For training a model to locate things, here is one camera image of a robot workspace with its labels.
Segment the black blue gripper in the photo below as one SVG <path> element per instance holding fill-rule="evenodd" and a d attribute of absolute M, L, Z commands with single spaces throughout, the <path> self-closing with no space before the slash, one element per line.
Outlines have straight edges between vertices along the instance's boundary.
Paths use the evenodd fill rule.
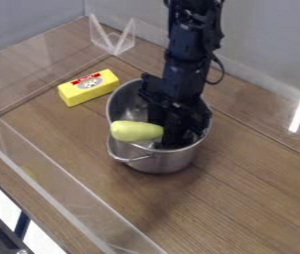
<path fill-rule="evenodd" d="M 164 148 L 189 146 L 207 134 L 214 113 L 202 95 L 215 57 L 214 30 L 202 22 L 171 24 L 163 76 L 143 74 L 140 96 L 148 101 L 148 119 L 164 125 Z"/>

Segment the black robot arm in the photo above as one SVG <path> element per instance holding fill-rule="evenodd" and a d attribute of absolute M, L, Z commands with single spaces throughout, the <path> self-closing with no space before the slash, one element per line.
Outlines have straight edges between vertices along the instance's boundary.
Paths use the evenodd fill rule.
<path fill-rule="evenodd" d="M 207 135 L 214 112 L 203 99 L 211 66 L 222 60 L 216 50 L 226 37 L 226 0 L 164 0 L 169 9 L 169 46 L 164 72 L 141 76 L 140 96 L 148 102 L 148 120 L 164 128 L 157 144 L 179 149 Z"/>

